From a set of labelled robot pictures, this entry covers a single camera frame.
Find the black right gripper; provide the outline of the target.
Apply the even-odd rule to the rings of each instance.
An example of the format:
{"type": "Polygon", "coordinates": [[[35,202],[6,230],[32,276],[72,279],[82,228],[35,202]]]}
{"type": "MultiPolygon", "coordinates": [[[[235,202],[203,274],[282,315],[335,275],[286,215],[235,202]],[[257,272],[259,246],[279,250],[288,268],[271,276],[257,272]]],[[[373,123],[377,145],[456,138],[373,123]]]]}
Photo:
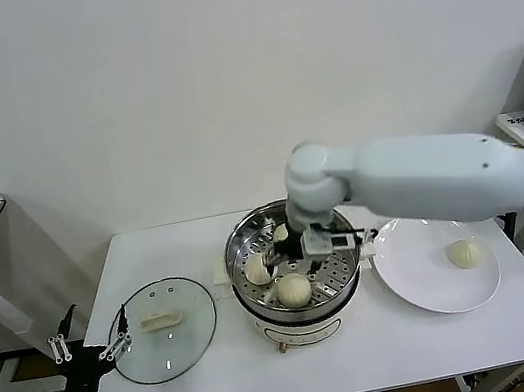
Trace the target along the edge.
{"type": "MultiPolygon", "coordinates": [[[[270,278],[274,278],[278,265],[286,261],[286,258],[293,259],[303,256],[301,233],[293,230],[290,225],[279,225],[275,228],[279,253],[264,253],[262,256],[263,267],[270,278]]],[[[322,263],[320,260],[311,261],[311,275],[316,276],[322,263]]]]}

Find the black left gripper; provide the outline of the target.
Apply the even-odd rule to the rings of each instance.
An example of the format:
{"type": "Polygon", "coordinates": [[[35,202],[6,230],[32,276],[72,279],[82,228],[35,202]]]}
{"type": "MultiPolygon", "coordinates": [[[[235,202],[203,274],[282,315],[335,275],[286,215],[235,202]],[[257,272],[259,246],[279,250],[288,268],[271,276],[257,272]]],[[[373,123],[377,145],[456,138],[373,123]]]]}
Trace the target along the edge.
{"type": "Polygon", "coordinates": [[[63,392],[98,392],[102,376],[113,371],[115,362],[128,351],[132,337],[128,331],[125,305],[118,310],[113,323],[113,332],[106,346],[82,346],[73,349],[67,346],[75,305],[71,305],[66,315],[60,320],[55,335],[48,337],[48,344],[58,372],[66,378],[63,392]]]}

